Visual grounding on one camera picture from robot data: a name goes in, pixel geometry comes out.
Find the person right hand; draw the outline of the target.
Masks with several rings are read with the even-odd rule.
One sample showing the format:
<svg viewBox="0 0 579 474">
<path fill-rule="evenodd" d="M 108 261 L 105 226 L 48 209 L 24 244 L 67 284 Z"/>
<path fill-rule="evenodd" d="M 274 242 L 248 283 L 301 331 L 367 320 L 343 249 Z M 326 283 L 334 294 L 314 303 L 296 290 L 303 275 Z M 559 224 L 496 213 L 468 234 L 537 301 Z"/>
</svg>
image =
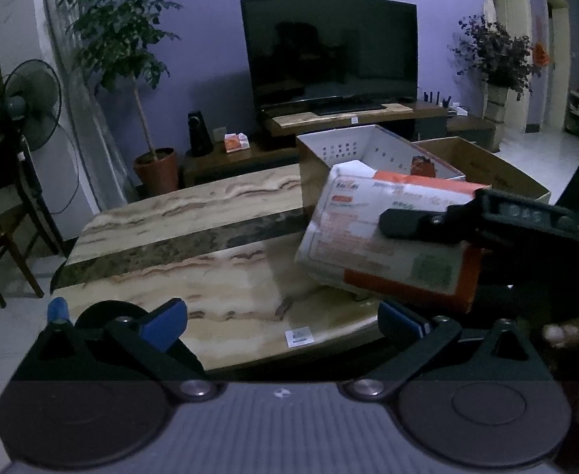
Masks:
<svg viewBox="0 0 579 474">
<path fill-rule="evenodd" d="M 566 348 L 579 344 L 579 318 L 566 324 L 548 324 L 542 331 L 543 338 L 553 348 Z"/>
</svg>

